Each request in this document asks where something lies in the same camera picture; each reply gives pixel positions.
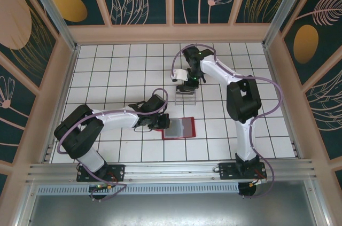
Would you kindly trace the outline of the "red leather card holder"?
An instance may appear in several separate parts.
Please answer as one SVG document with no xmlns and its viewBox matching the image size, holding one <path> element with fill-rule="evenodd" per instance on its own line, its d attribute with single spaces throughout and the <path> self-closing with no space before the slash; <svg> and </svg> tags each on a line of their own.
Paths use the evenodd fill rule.
<svg viewBox="0 0 342 226">
<path fill-rule="evenodd" d="M 171 118 L 167 129 L 155 129 L 161 133 L 163 140 L 184 139 L 196 137 L 194 117 Z"/>
</svg>

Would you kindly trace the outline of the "clear acrylic card stand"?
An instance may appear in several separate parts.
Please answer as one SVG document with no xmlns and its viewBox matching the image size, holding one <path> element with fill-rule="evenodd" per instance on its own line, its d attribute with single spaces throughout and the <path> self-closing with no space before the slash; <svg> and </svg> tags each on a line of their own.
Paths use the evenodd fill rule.
<svg viewBox="0 0 342 226">
<path fill-rule="evenodd" d="M 195 106 L 197 101 L 196 91 L 187 91 L 181 87 L 176 87 L 175 105 L 176 106 Z"/>
</svg>

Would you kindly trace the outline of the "grey metal sheet panel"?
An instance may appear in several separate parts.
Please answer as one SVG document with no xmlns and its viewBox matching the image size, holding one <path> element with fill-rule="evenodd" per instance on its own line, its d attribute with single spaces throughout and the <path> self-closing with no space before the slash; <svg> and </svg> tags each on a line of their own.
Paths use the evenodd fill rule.
<svg viewBox="0 0 342 226">
<path fill-rule="evenodd" d="M 38 196 L 20 226 L 328 226 L 301 191 L 260 199 L 232 193 Z"/>
</svg>

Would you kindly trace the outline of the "aluminium mounting rail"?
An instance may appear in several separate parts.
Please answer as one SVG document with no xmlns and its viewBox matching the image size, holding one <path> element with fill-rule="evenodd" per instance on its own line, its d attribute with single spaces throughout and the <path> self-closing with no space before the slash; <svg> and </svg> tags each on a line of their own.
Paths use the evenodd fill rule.
<svg viewBox="0 0 342 226">
<path fill-rule="evenodd" d="M 309 159 L 269 159 L 276 181 L 313 180 L 317 177 Z M 190 183 L 218 182 L 214 172 L 217 161 L 128 162 L 124 183 Z M 38 163 L 29 167 L 27 184 L 75 184 L 76 163 Z"/>
</svg>

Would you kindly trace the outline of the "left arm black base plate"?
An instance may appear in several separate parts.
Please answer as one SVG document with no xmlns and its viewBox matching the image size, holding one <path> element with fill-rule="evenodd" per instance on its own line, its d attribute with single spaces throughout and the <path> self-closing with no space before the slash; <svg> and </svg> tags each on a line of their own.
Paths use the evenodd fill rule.
<svg viewBox="0 0 342 226">
<path fill-rule="evenodd" d="M 125 176 L 125 165 L 104 165 L 94 172 L 94 175 L 107 182 L 122 182 Z M 97 182 L 97 179 L 89 174 L 83 167 L 77 167 L 77 182 Z"/>
</svg>

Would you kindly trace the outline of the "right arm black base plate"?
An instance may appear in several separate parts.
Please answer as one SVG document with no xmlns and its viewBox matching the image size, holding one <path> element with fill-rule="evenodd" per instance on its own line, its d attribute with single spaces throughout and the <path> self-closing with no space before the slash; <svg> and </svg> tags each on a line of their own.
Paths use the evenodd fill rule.
<svg viewBox="0 0 342 226">
<path fill-rule="evenodd" d="M 267 178 L 265 164 L 259 162 L 244 171 L 239 171 L 234 162 L 219 163 L 219 175 L 221 180 L 252 180 Z"/>
</svg>

